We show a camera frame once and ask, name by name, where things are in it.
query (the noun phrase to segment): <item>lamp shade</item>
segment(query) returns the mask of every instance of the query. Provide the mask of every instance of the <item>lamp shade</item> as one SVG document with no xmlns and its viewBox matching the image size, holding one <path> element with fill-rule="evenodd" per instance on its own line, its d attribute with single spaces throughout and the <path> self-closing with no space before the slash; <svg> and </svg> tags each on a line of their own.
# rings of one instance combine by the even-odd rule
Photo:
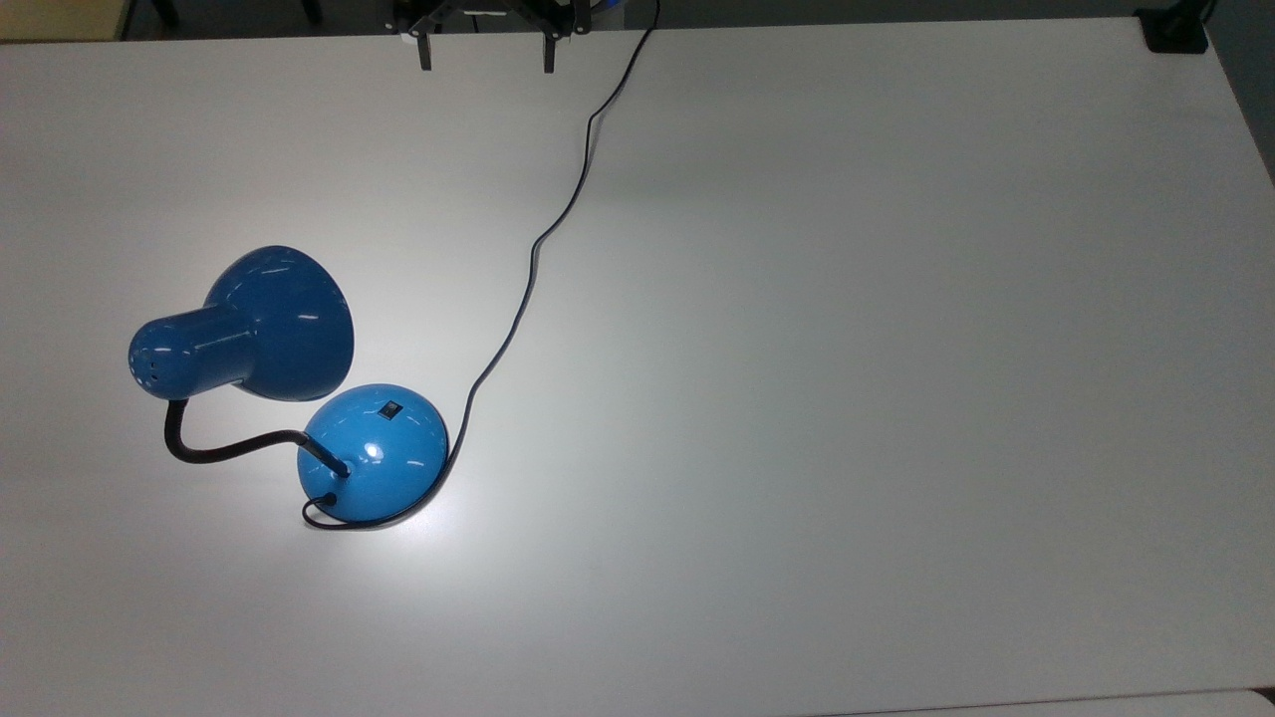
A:
<svg viewBox="0 0 1275 717">
<path fill-rule="evenodd" d="M 354 324 L 337 282 L 301 251 L 266 246 L 231 264 L 201 309 L 142 327 L 129 370 L 167 401 L 228 383 L 312 401 L 346 380 L 353 357 Z"/>
</svg>

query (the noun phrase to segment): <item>white tabletop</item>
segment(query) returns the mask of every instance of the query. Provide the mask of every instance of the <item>white tabletop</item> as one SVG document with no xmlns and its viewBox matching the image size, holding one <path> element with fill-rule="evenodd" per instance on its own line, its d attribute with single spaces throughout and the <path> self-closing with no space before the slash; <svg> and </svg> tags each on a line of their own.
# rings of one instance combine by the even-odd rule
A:
<svg viewBox="0 0 1275 717">
<path fill-rule="evenodd" d="M 0 47 L 0 712 L 1275 683 L 1275 190 L 1133 19 L 657 33 L 455 472 L 307 529 L 125 347 L 256 246 L 453 429 L 636 33 Z M 317 404 L 223 388 L 212 445 Z"/>
</svg>

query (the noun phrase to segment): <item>black switch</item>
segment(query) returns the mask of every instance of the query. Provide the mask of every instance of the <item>black switch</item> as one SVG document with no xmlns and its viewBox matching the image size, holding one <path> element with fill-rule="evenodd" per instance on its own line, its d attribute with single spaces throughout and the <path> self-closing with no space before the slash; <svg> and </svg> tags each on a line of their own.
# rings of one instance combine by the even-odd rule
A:
<svg viewBox="0 0 1275 717">
<path fill-rule="evenodd" d="M 394 416 L 398 416 L 398 412 L 402 411 L 402 410 L 403 410 L 402 406 L 399 406 L 398 403 L 394 403 L 393 401 L 390 401 L 385 406 L 381 406 L 381 410 L 377 411 L 377 413 L 380 413 L 381 416 L 385 416 L 386 421 L 393 421 Z"/>
</svg>

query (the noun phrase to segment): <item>lamp base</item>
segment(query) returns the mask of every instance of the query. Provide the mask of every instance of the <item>lamp base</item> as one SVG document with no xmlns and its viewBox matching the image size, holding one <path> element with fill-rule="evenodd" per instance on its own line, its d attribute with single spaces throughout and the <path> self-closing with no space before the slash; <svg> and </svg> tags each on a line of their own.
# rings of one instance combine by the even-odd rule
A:
<svg viewBox="0 0 1275 717">
<path fill-rule="evenodd" d="M 305 450 L 297 452 L 301 487 L 317 508 L 346 522 L 385 521 L 416 505 L 448 459 L 448 429 L 425 397 L 403 387 L 371 384 L 337 395 L 306 432 L 349 466 L 342 478 Z"/>
</svg>

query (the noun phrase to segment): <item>blue desk lamp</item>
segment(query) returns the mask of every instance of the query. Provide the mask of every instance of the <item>blue desk lamp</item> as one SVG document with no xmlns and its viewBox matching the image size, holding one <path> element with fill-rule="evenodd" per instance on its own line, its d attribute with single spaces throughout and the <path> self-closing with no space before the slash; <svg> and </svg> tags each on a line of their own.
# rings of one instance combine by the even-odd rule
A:
<svg viewBox="0 0 1275 717">
<path fill-rule="evenodd" d="M 142 327 L 129 347 L 129 370 L 138 385 L 168 401 L 164 443 L 178 459 L 215 463 L 295 443 L 307 508 L 366 527 L 423 501 L 448 457 L 442 417 L 405 388 L 347 390 L 323 406 L 305 432 L 274 431 L 210 450 L 181 440 L 191 395 L 235 384 L 275 401 L 314 401 L 340 385 L 353 356 L 354 327 L 337 282 L 301 251 L 266 246 L 231 264 L 201 309 Z"/>
</svg>

